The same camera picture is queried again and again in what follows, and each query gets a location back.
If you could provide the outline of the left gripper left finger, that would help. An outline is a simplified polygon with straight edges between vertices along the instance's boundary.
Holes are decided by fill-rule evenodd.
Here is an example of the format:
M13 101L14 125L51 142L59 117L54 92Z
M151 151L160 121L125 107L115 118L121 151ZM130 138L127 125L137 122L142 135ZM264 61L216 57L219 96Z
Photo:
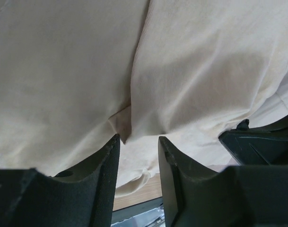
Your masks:
M119 156L114 135L54 177L34 168L0 169L0 227L109 227Z

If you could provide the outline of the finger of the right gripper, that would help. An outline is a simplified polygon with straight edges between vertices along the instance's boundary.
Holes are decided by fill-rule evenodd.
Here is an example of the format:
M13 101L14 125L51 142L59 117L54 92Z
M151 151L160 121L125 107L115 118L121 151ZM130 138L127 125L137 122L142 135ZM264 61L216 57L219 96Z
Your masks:
M245 119L218 139L241 165L288 165L288 115L258 128Z

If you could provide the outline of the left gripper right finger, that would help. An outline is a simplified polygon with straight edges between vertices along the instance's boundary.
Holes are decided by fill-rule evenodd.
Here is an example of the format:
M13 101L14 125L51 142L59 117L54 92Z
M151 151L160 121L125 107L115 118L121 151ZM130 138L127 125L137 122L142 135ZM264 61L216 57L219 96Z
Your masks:
M213 171L158 140L168 227L288 227L288 166L228 166Z

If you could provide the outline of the beige t shirt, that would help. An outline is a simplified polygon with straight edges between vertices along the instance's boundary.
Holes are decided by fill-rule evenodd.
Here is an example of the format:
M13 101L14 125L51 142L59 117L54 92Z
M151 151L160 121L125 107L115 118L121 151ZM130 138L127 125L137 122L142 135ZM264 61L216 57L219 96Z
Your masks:
M55 175L123 143L116 196L168 138L212 169L218 141L288 114L288 0L0 0L0 168Z

